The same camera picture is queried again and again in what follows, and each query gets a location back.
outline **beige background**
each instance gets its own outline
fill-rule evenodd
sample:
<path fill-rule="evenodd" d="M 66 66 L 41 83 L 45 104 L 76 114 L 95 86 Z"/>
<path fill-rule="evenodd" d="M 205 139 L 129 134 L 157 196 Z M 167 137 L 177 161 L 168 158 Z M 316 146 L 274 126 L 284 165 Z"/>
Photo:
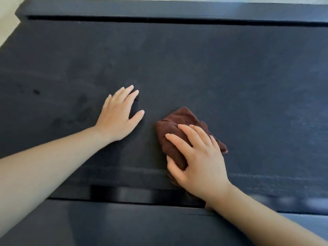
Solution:
<path fill-rule="evenodd" d="M 23 0 L 0 0 L 0 45 L 7 39 L 19 24 L 14 15 Z M 271 3 L 311 3 L 328 4 L 328 0 L 179 0 L 179 1 L 212 1 L 212 2 L 271 2 Z"/>

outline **person's left arm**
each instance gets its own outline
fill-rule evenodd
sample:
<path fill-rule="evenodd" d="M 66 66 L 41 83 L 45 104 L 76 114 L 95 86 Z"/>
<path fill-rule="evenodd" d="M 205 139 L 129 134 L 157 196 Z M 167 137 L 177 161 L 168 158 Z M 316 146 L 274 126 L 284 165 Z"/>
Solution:
<path fill-rule="evenodd" d="M 0 237 L 98 150 L 132 132 L 144 115 L 129 119 L 139 93 L 132 90 L 109 95 L 94 127 L 0 159 Z"/>

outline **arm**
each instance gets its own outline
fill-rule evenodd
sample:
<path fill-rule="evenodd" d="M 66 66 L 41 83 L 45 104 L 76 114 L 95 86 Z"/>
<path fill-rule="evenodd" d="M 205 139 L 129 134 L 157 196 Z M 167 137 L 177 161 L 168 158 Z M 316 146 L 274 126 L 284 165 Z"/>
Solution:
<path fill-rule="evenodd" d="M 206 201 L 239 228 L 257 246 L 328 245 L 322 238 L 255 201 L 233 186 L 224 159 L 213 137 L 197 126 L 178 126 L 193 145 L 173 134 L 166 138 L 186 157 L 188 167 L 180 170 L 168 159 L 168 170 L 191 194 Z"/>
<path fill-rule="evenodd" d="M 94 127 L 0 160 L 0 237 L 94 153 L 131 133 L 144 115 L 139 111 L 129 120 L 138 95 L 132 89 L 109 95 Z"/>

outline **brown cloth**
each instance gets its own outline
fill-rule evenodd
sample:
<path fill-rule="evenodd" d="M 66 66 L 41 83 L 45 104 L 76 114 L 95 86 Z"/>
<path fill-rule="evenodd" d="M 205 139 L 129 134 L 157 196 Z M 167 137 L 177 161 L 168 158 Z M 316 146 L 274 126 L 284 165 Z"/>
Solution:
<path fill-rule="evenodd" d="M 163 120 L 156 122 L 155 125 L 156 132 L 157 132 L 159 143 L 162 146 L 162 151 L 164 152 L 164 154 L 171 157 L 181 170 L 185 170 L 188 166 L 186 158 L 165 137 L 165 135 L 168 133 L 175 134 L 179 136 L 181 139 L 185 140 L 190 146 L 192 146 L 186 134 L 178 128 L 178 124 L 196 125 L 201 127 L 207 133 L 208 136 L 210 135 L 213 136 L 213 135 L 208 131 L 206 123 L 200 122 L 197 119 L 197 117 L 187 107 L 182 107 L 177 111 L 173 112 L 172 114 L 170 114 L 169 116 L 167 116 L 166 118 L 164 118 Z M 215 140 L 217 141 L 220 147 L 221 153 L 227 153 L 228 152 L 227 147 L 216 138 Z M 169 177 L 171 180 L 173 180 L 174 184 L 177 184 L 174 178 L 170 174 Z"/>

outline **forearm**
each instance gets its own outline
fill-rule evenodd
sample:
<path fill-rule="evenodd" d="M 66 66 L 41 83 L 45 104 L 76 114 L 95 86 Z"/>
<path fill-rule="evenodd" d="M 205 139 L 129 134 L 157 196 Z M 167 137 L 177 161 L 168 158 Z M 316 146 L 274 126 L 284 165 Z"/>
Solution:
<path fill-rule="evenodd" d="M 328 245 L 322 238 L 255 201 L 234 186 L 211 206 L 257 246 Z"/>
<path fill-rule="evenodd" d="M 0 237 L 105 144 L 86 129 L 0 160 Z"/>

